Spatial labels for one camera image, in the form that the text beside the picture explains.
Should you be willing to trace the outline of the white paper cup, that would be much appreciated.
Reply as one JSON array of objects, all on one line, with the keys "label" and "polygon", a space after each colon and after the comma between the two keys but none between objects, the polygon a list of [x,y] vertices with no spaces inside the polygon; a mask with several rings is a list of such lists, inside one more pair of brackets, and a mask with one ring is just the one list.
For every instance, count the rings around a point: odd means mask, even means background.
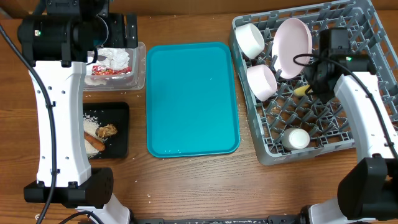
[{"label": "white paper cup", "polygon": [[289,150],[304,149],[310,143],[310,136],[300,128],[289,128],[284,131],[282,145]]}]

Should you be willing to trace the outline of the yellow plastic spoon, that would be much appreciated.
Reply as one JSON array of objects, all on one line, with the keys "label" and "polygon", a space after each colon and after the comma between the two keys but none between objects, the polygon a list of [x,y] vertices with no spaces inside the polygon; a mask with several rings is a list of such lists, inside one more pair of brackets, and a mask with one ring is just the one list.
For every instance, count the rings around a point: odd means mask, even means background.
[{"label": "yellow plastic spoon", "polygon": [[310,91],[310,85],[304,85],[304,86],[296,88],[293,91],[293,94],[297,97],[301,97],[301,96],[306,95],[309,91]]}]

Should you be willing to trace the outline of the brown food scrap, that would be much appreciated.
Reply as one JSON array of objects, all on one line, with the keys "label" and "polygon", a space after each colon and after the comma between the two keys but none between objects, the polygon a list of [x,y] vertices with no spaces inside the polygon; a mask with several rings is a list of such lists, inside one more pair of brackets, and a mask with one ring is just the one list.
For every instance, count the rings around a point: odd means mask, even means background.
[{"label": "brown food scrap", "polygon": [[95,131],[95,134],[101,139],[106,139],[110,136],[116,135],[117,133],[118,130],[113,124],[107,124],[106,126],[99,127]]}]

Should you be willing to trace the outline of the pink bowl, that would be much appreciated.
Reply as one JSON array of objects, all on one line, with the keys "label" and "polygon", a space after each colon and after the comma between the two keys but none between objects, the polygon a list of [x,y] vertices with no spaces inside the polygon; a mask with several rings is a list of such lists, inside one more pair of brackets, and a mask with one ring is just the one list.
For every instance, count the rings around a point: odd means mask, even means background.
[{"label": "pink bowl", "polygon": [[275,76],[266,65],[249,67],[247,80],[251,91],[261,101],[268,100],[277,91]]}]

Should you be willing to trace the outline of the pale green bowl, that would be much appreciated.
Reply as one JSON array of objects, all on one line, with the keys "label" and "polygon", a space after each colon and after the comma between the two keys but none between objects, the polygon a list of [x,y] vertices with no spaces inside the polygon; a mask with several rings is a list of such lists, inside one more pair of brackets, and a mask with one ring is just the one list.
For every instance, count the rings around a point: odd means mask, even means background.
[{"label": "pale green bowl", "polygon": [[265,48],[261,31],[254,24],[237,27],[235,37],[242,52],[250,59],[255,59]]}]

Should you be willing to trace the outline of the white round plate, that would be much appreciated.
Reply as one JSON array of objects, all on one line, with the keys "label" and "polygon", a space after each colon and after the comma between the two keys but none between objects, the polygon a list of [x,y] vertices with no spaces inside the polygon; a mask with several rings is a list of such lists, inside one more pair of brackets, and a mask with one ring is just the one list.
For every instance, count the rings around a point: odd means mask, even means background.
[{"label": "white round plate", "polygon": [[304,66],[297,65],[293,58],[299,54],[312,53],[312,35],[308,26],[300,19],[290,18],[277,29],[272,54],[277,56],[276,71],[282,70],[280,77],[291,79],[299,75]]}]

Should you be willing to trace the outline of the red snack wrapper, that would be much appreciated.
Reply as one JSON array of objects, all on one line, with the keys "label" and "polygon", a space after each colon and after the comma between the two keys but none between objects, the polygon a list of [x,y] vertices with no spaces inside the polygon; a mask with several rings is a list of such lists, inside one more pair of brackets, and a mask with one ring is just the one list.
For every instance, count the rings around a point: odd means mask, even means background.
[{"label": "red snack wrapper", "polygon": [[131,67],[126,67],[121,70],[116,70],[108,67],[104,67],[101,65],[94,65],[91,74],[92,75],[122,75],[126,73],[130,73],[132,71]]}]

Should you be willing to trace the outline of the white rice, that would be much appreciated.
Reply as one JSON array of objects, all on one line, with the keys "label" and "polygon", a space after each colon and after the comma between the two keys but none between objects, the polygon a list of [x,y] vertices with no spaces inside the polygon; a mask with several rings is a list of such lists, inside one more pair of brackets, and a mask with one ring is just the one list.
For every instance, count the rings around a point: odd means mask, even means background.
[{"label": "white rice", "polygon": [[[84,114],[83,127],[86,133],[90,134],[100,142],[103,142],[103,140],[95,134],[96,130],[99,128],[97,117]],[[86,155],[89,159],[97,156],[100,153],[100,151],[95,149],[87,140],[85,140],[85,150],[86,150]]]}]

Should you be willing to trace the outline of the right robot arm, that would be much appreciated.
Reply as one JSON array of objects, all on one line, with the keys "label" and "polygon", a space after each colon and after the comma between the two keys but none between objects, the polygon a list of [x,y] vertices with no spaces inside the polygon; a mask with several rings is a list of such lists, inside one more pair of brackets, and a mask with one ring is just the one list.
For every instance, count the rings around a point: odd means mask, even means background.
[{"label": "right robot arm", "polygon": [[307,223],[360,223],[397,218],[397,133],[381,99],[370,56],[351,50],[348,30],[320,32],[319,53],[306,64],[308,87],[295,95],[338,98],[354,139],[357,165],[337,197],[302,210]]}]

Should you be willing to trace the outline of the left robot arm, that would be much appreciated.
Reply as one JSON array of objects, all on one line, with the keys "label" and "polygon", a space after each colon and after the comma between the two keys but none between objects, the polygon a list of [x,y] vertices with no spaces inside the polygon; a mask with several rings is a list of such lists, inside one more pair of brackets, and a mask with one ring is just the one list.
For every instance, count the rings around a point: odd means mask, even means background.
[{"label": "left robot arm", "polygon": [[96,223],[132,223],[133,213],[113,194],[112,170],[93,168],[86,156],[83,89],[88,52],[137,47],[136,16],[111,13],[108,1],[46,0],[23,18],[17,36],[35,90],[40,141],[36,179],[24,199],[74,208]]}]

